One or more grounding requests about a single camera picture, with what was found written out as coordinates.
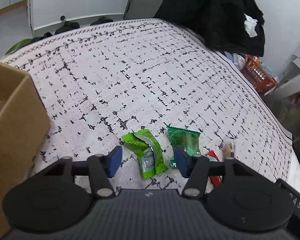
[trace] red plastic basket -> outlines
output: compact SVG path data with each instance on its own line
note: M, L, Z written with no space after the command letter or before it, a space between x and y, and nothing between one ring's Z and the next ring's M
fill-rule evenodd
M264 94L274 86L278 85L278 83L273 78L270 78L251 56L247 56L248 60L241 72L259 94Z

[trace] screw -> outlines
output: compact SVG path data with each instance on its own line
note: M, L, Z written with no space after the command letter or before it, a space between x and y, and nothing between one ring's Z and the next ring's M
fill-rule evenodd
M113 191L109 188L101 188L97 191L97 194L100 197L109 197L112 195L112 193L113 193Z
M196 197L197 195L200 194L200 190L196 188L187 188L184 192L189 197Z

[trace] green object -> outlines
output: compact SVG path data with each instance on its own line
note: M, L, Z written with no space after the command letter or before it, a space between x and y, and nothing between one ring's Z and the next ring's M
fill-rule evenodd
M181 146L190 156L201 154L199 149L199 132L168 126L168 134L172 148ZM177 167L174 158L170 159L170 166L172 168Z
M140 170L144 179L167 170L164 164L160 144L149 129L141 129L135 133L122 136L125 146L138 157Z
M15 45L13 45L5 55L11 54L13 52L16 52L18 49L21 49L22 47L28 45L30 43L31 39L24 39L22 41L19 41L18 43L16 43Z

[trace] light green snack package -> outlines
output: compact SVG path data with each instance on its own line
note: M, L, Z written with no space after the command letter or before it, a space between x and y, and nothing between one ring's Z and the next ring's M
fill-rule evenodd
M164 164L160 144L149 129L128 133L122 136L122 140L125 146L137 155L144 179L149 179L168 168Z
M168 126L168 135L172 148L182 146L190 156L201 154L199 150L199 132ZM177 167L173 157L170 159L170 166L172 168Z

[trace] white patterned tablecloth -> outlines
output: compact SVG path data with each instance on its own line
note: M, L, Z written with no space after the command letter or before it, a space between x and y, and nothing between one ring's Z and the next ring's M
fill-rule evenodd
M52 36L3 60L28 71L51 118L36 158L37 172L63 156L74 161L107 154L122 135L148 128L168 165L167 125L201 132L202 153L220 159L224 137L236 158L271 181L287 179L291 139L256 91L220 53L189 31L158 19L120 21ZM89 188L88 180L76 183ZM135 154L123 159L111 183L120 188L182 189L169 169L141 178Z

